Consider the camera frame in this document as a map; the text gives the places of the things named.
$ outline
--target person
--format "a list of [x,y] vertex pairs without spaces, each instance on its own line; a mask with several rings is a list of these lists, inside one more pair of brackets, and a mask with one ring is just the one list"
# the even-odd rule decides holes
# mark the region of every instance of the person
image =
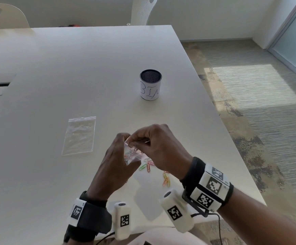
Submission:
[[[132,135],[119,133],[106,151],[86,192],[93,203],[105,207],[109,196],[121,188],[140,166],[140,161],[125,164],[125,140],[130,147],[136,147],[149,156],[157,168],[170,172],[179,180],[186,177],[194,157],[186,151],[166,124],[143,127]],[[295,223],[236,188],[229,201],[218,209],[218,213],[248,245],[296,245]],[[149,230],[129,245],[208,243],[187,233],[179,233],[175,228]],[[68,245],[93,244],[72,239],[65,241]]]

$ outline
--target person's right hand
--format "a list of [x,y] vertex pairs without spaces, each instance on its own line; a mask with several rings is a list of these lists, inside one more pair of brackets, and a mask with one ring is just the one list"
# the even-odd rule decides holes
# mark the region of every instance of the person's right hand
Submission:
[[126,142],[149,156],[157,168],[170,172],[179,180],[185,177],[193,159],[166,124],[141,128]]

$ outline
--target clear plastic bag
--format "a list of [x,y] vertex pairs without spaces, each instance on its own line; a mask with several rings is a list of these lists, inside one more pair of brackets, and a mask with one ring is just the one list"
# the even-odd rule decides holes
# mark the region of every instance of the clear plastic bag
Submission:
[[146,154],[135,147],[130,148],[126,142],[124,143],[124,160],[126,165],[129,165],[131,162],[141,161],[144,157],[146,157]]
[[69,119],[62,156],[93,151],[96,117]]

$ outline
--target door frame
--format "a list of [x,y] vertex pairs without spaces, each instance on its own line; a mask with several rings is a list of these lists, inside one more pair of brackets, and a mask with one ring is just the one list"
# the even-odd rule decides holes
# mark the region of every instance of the door frame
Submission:
[[288,22],[286,23],[286,25],[283,27],[283,29],[281,30],[281,32],[278,34],[278,36],[275,38],[275,40],[273,41],[273,43],[269,46],[268,51],[273,54],[279,61],[281,61],[283,64],[285,64],[290,70],[292,70],[293,72],[296,73],[296,67],[294,65],[292,65],[289,61],[287,61],[284,57],[282,57],[280,54],[278,54],[275,50],[274,50],[274,46],[275,44],[279,41],[279,39],[281,38],[281,36],[284,34],[284,32],[286,32],[287,28],[292,24],[292,22],[295,20],[296,18],[296,12],[292,15],[292,17],[288,20]]

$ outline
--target baseboard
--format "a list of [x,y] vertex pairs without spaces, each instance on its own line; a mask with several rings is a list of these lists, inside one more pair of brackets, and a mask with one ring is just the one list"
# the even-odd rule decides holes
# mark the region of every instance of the baseboard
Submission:
[[233,40],[248,40],[249,38],[213,38],[213,39],[180,39],[181,42],[206,42],[206,41],[233,41]]

